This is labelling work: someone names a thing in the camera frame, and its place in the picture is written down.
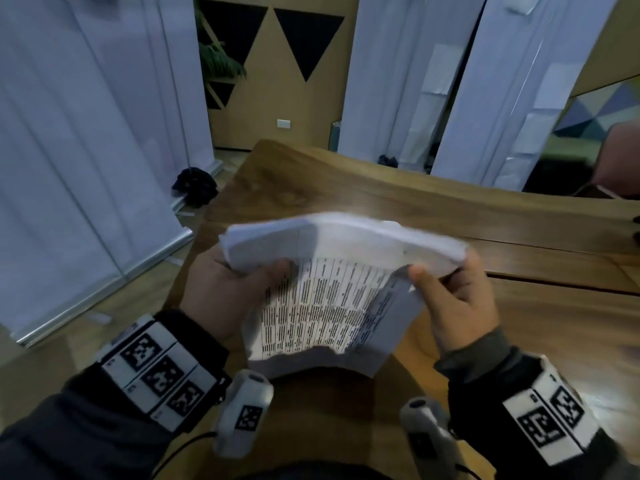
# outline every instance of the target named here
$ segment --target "pink chair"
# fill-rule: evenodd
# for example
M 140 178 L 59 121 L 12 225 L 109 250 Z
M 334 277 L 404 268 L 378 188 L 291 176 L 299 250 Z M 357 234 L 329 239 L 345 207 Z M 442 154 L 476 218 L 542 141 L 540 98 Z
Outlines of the pink chair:
M 613 125 L 578 197 L 640 199 L 640 121 Z

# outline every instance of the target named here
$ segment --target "black sleeve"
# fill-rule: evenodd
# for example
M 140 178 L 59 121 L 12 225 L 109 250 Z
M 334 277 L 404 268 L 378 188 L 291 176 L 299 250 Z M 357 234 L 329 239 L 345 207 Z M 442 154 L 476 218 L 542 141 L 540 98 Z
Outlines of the black sleeve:
M 513 417 L 503 405 L 533 385 L 543 371 L 541 361 L 511 347 L 501 328 L 445 355 L 435 368 L 449 379 L 449 426 L 453 434 L 489 460 L 497 478 L 640 479 L 638 469 L 628 463 L 602 428 L 581 454 L 548 464 L 539 448 L 555 448 L 554 442 L 565 435 L 564 430 L 553 431 L 553 419 L 547 421 L 544 414 Z M 534 430 L 541 428 L 536 438 L 525 431 L 532 421 Z
M 224 366 L 228 351 L 183 313 L 167 310 L 155 318 L 204 368 L 219 371 Z M 187 429 L 204 412 L 193 411 Z M 144 480 L 173 437 L 94 364 L 5 430 L 0 471 L 7 480 Z

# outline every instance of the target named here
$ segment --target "forearm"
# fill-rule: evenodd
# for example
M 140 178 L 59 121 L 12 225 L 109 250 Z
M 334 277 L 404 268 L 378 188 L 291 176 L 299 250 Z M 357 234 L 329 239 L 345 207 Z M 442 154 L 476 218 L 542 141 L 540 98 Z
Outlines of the forearm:
M 453 432 L 493 464 L 498 478 L 640 479 L 638 469 L 604 430 L 588 424 L 595 420 L 574 392 L 567 391 L 567 398 L 571 402 L 576 397 L 575 418 L 585 422 L 581 426 L 576 422 L 576 431 L 552 402 L 535 392 L 532 387 L 540 384 L 543 372 L 540 359 L 511 347 L 500 328 L 447 354 L 436 363 L 436 370 L 450 380 Z M 523 412 L 510 413 L 505 402 L 525 390 L 532 398 L 520 398 Z M 537 408 L 544 411 L 531 412 Z
M 227 351 L 196 323 L 176 312 L 156 319 L 200 364 L 222 368 Z M 176 433 L 142 413 L 94 364 L 7 428 L 0 436 L 0 471 L 7 479 L 145 479 Z

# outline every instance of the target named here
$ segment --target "wooden table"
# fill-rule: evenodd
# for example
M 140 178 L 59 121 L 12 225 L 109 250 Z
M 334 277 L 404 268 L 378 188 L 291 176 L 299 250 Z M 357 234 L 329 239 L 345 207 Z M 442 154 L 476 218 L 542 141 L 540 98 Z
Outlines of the wooden table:
M 640 250 L 632 239 L 640 203 L 487 189 L 261 141 L 209 205 L 166 306 L 179 303 L 194 257 L 228 225 L 329 210 L 471 242 L 484 257 L 510 339 L 548 355 L 604 428 L 640 460 Z M 246 364 L 244 350 L 239 337 L 226 345 L 233 374 Z M 183 453 L 167 478 L 229 478 L 310 459 L 417 478 L 398 412 L 424 393 L 446 404 L 446 380 L 432 369 L 437 358 L 425 312 L 375 379 L 316 370 L 276 380 L 247 459 L 221 460 L 200 446 Z M 462 448 L 468 464 L 491 478 L 491 466 Z

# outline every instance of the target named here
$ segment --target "hand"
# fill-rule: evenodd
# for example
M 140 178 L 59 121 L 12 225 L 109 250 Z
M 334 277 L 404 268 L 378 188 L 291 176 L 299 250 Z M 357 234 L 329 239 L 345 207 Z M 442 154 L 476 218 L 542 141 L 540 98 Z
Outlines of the hand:
M 267 289 L 278 286 L 289 270 L 289 261 L 281 259 L 240 275 L 227 267 L 217 244 L 199 254 L 189 268 L 180 309 L 214 339 L 227 339 L 251 309 L 261 304 Z
M 500 325 L 491 282 L 476 250 L 468 249 L 462 268 L 446 285 L 424 266 L 412 264 L 408 274 L 429 309 L 441 353 L 466 347 Z

